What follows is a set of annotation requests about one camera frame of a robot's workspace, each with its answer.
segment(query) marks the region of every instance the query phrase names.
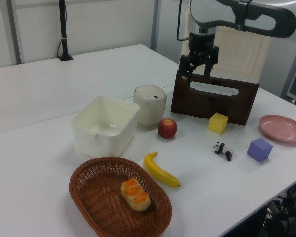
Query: small white container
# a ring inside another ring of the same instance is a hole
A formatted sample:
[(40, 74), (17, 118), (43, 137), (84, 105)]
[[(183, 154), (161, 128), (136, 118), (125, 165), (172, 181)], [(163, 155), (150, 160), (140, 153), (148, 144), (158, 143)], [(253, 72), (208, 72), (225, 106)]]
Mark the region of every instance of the small white container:
[(139, 106), (99, 96), (71, 121), (74, 148), (91, 157), (118, 157), (132, 139)]
[(134, 90), (133, 102), (138, 104), (137, 122), (144, 126), (158, 125), (162, 120), (167, 93), (155, 85), (143, 85)]

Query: yellow banana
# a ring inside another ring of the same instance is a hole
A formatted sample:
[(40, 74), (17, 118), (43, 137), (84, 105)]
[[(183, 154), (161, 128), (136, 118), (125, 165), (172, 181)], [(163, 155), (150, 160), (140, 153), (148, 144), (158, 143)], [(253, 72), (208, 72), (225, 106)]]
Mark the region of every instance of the yellow banana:
[(144, 158), (144, 166), (146, 170), (155, 178), (161, 182), (177, 188), (180, 186), (179, 181), (173, 175), (161, 169), (158, 165), (153, 162), (153, 158), (158, 154), (158, 152), (148, 153)]

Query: toy panda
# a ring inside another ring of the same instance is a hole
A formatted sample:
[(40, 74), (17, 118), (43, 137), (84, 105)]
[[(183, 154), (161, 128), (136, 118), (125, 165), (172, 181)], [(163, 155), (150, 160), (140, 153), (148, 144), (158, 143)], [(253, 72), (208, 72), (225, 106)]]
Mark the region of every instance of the toy panda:
[(233, 155), (233, 150), (229, 146), (225, 145), (225, 143), (217, 142), (213, 148), (215, 149), (216, 154), (224, 153), (227, 157), (227, 161), (231, 161), (231, 157)]

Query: table surface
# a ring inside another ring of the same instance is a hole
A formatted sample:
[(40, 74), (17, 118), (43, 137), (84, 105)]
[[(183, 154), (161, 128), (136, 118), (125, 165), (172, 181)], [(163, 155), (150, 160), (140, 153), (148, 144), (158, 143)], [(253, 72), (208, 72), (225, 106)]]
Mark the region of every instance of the table surface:
[[(90, 159), (75, 152), (70, 122), (96, 96), (132, 101), (134, 88), (144, 84), (167, 92), (164, 118), (174, 119), (178, 131), (166, 140), (156, 127), (138, 124), (121, 157), (142, 166), (146, 153), (158, 151), (156, 163), (180, 180), (178, 189), (157, 181), (173, 211), (163, 237), (221, 236), (296, 182), (296, 144), (258, 129), (266, 114), (296, 121), (296, 106), (259, 88), (247, 125), (228, 124), (216, 134), (207, 129), (208, 119), (170, 112), (177, 66), (136, 45), (71, 62), (1, 68), (0, 237), (97, 236), (69, 194), (72, 173)], [(273, 145), (264, 162), (246, 154), (260, 137)], [(213, 152), (217, 141), (233, 148), (232, 162)]]

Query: red apple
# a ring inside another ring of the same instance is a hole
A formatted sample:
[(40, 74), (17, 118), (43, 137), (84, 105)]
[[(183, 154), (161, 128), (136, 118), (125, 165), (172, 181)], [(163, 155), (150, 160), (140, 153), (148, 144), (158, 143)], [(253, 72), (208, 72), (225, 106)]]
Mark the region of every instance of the red apple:
[(163, 137), (166, 139), (173, 138), (176, 132), (177, 132), (177, 124), (176, 122), (174, 122), (173, 119), (163, 118), (159, 122), (158, 133), (160, 137)]

